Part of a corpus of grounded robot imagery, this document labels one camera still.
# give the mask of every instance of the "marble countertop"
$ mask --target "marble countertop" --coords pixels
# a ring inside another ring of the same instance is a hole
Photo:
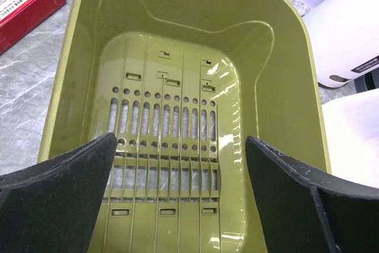
[[[0,56],[0,175],[36,163],[72,0],[67,1]],[[354,93],[353,83],[320,88],[322,103]]]

